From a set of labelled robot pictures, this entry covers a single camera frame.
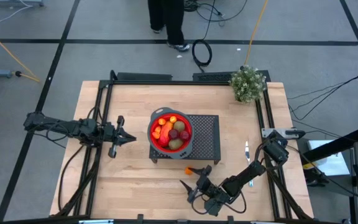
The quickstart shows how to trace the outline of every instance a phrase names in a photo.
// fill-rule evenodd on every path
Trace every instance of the colander handle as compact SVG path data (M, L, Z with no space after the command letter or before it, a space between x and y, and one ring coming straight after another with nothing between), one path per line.
M150 116L151 120L155 120L156 118L158 118L160 116L160 114L163 113L176 113L177 111L174 111L171 108L167 108L167 107L163 107L163 108L159 108L157 110L155 110L152 115Z

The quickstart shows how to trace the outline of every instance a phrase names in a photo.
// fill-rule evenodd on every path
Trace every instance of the wooden table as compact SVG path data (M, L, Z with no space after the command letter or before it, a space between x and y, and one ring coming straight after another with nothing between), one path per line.
M98 82L83 82L74 119L86 117L94 106L97 90ZM292 127L283 84L268 83L268 92L276 128ZM161 159L154 164L149 159L147 126L150 114L163 106L186 114L219 115L221 161L218 165L214 166L213 161L171 159ZM195 186L198 176L186 175L186 166L202 168L211 165L213 169L210 179L215 184L226 177L237 175L248 166L244 155L246 141L249 143L251 160L254 159L256 147L261 143L255 103L243 104L235 101L230 86L114 85L108 121L115 123L119 115L125 117L124 129L136 136L137 141L118 147L115 159L108 156L111 144L103 145L92 218L136 219L138 214L144 214L145 219L154 220L227 220L228 215L232 215L235 220L273 220L266 173L254 179L254 187L246 185L242 189L247 201L245 213L237 214L223 207L218 217L195 213L186 201L185 188L179 182L184 180L192 187ZM265 111L264 121L268 127ZM290 145L296 146L294 141L290 141ZM69 139L62 167L79 146L78 140ZM294 150L288 151L290 157L283 166L287 189L302 209L312 217L300 157ZM65 173L63 204L78 186L84 154L85 150L82 150L71 161ZM282 197L280 192L276 191L280 216L284 217ZM57 192L58 188L51 214L58 212ZM86 200L82 203L81 213L85 212L85 204ZM242 210L244 205L241 198L238 198L232 206ZM203 211L203 201L196 201L195 208Z

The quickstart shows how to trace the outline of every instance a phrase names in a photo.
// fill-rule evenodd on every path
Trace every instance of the person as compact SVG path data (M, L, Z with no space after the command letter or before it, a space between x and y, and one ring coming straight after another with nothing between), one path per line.
M184 0L148 0L150 27L156 34L167 28L167 45L180 52L189 50L185 43L181 25L185 15Z

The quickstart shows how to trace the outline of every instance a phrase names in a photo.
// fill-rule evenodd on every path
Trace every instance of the white paper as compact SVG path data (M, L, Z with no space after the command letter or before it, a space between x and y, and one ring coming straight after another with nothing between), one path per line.
M327 144L333 140L309 140L308 145L311 150ZM350 175L349 169L342 156L342 153L333 154L327 158L316 161L317 167L327 176L332 175Z

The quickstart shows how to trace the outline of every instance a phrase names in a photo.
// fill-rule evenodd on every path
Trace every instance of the potted plant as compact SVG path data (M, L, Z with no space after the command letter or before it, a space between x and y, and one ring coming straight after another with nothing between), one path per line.
M237 101L250 103L260 99L261 94L266 90L265 80L266 77L257 68L246 65L232 74L229 83L233 87Z

